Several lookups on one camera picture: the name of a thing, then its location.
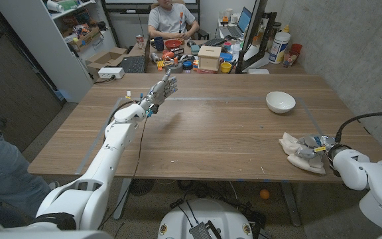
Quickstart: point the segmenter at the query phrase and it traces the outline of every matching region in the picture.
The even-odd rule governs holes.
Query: table leg
[[[298,215],[296,201],[292,193],[291,183],[281,183],[281,189],[283,190],[284,199],[288,212],[290,213],[291,224],[293,226],[301,226],[300,216]]]
[[[132,181],[132,179],[126,179],[126,178],[124,178],[122,180],[122,185],[120,186],[119,196],[117,197],[117,204],[119,206],[116,208],[116,211],[114,211],[114,214],[113,214],[113,217],[116,220],[120,219],[120,217],[122,216],[123,207],[125,206],[126,199],[127,199],[128,194],[129,194],[128,189],[129,189],[129,185],[131,184],[131,181]]]

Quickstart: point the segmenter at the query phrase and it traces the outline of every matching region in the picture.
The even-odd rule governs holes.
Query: whiteboard
[[[122,3],[122,4],[153,4],[156,3],[157,0],[105,0],[106,3]],[[184,0],[185,3],[195,4],[196,0]]]

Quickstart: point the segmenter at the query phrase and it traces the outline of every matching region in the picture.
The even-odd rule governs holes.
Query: red bowl
[[[166,48],[169,49],[169,50],[174,49],[174,48],[178,48],[180,46],[180,44],[181,44],[180,40],[175,40],[175,39],[167,40],[164,43]]]

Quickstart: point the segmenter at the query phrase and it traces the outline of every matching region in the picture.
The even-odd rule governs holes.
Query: can
[[[138,35],[137,37],[137,43],[139,48],[144,47],[144,36],[143,35]]]
[[[154,52],[151,53],[150,58],[151,58],[151,60],[152,60],[154,63],[157,63],[157,62],[160,60],[159,57],[157,56],[157,54],[154,53]]]

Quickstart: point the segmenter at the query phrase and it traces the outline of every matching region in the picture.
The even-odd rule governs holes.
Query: laptop
[[[244,37],[244,31],[245,28],[249,25],[250,19],[251,12],[244,7],[236,26],[220,27],[220,31],[222,32],[223,37],[228,35],[231,37]]]
[[[145,73],[150,58],[150,38],[147,39],[144,48],[144,56],[128,56],[120,62],[125,73]]]

